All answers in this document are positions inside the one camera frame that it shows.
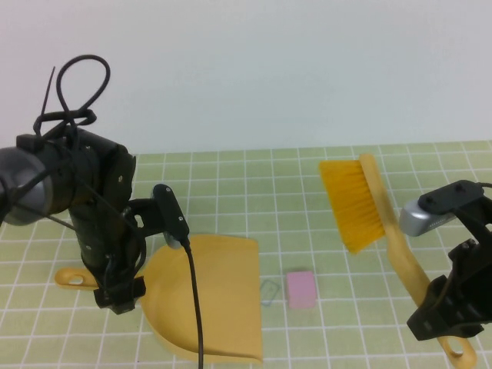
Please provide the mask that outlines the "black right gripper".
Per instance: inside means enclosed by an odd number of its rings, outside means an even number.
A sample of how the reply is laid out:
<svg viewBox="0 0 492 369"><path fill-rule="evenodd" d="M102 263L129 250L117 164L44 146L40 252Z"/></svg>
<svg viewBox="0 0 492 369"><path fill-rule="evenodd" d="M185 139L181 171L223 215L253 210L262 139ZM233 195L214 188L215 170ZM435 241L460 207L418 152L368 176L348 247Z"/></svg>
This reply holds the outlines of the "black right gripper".
<svg viewBox="0 0 492 369"><path fill-rule="evenodd" d="M419 341L474 337L491 319L491 256L472 238L448 256L450 276L441 275L430 283L424 302L407 320Z"/></svg>

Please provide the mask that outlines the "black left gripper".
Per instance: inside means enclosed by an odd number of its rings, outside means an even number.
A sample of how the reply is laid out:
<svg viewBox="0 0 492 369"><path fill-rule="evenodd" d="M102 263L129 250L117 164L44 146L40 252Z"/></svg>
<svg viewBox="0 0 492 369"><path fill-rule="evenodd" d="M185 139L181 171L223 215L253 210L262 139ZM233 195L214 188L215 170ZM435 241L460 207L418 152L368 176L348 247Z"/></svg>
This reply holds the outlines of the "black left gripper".
<svg viewBox="0 0 492 369"><path fill-rule="evenodd" d="M146 293L138 276L147 254L144 228L133 214L76 213L75 232L82 262L98 286L96 304L115 314L134 310Z"/></svg>

